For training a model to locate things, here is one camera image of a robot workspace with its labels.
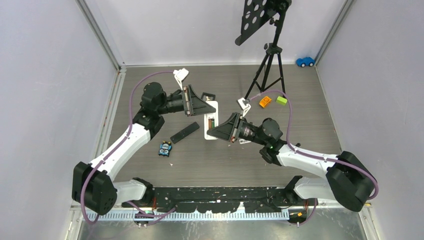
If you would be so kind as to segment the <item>white remote control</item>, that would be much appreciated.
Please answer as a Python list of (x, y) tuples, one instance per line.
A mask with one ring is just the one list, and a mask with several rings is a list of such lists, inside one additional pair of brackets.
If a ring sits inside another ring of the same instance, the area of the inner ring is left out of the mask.
[(208, 135), (207, 131), (219, 125), (219, 104), (217, 101), (214, 100), (209, 100), (207, 101), (207, 103), (213, 108), (215, 108), (215, 112), (206, 113), (203, 115), (204, 139), (208, 141), (217, 140), (216, 137)]

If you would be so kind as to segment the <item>white battery cover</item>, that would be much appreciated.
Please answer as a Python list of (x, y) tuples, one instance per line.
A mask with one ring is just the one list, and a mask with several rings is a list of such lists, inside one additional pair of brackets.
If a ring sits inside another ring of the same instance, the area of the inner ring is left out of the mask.
[(249, 140), (245, 140), (245, 139), (240, 139), (240, 140), (239, 140), (239, 143), (240, 143), (241, 145), (243, 145), (243, 144), (251, 143), (251, 141), (249, 141)]

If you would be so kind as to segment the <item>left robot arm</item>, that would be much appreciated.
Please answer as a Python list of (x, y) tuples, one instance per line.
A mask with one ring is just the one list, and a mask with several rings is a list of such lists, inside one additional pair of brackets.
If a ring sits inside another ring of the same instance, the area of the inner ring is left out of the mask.
[(136, 202), (148, 207), (154, 199), (151, 183), (139, 177), (116, 182), (122, 167), (144, 145), (151, 141), (165, 123), (164, 115), (183, 112), (186, 116), (215, 113), (217, 109), (204, 101), (191, 85), (167, 95), (158, 82), (143, 88), (140, 109), (125, 132), (105, 152), (89, 163), (79, 162), (73, 169), (71, 197), (81, 209), (100, 216), (115, 205)]

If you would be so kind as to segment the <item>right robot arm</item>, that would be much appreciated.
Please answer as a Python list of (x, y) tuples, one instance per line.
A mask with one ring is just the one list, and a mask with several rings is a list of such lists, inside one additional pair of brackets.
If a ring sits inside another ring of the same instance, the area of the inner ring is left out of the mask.
[(291, 205), (308, 199), (326, 199), (360, 212), (372, 194), (377, 193), (377, 180), (353, 153), (324, 154), (292, 145), (281, 139), (283, 132), (272, 118), (255, 126), (234, 112), (227, 121), (207, 130), (207, 134), (231, 143), (242, 139), (262, 145), (259, 153), (267, 163), (315, 175), (316, 178), (295, 176), (284, 188)]

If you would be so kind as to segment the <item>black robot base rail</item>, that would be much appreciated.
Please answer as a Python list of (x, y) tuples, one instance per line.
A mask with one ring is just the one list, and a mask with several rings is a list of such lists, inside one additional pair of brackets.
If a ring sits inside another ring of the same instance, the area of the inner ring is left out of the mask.
[(149, 185), (141, 200), (121, 204), (124, 208), (137, 206), (166, 213), (234, 213), (243, 207), (246, 213), (277, 213), (289, 207), (317, 207), (313, 198), (295, 196), (293, 184), (289, 189), (277, 186), (232, 187), (154, 187)]

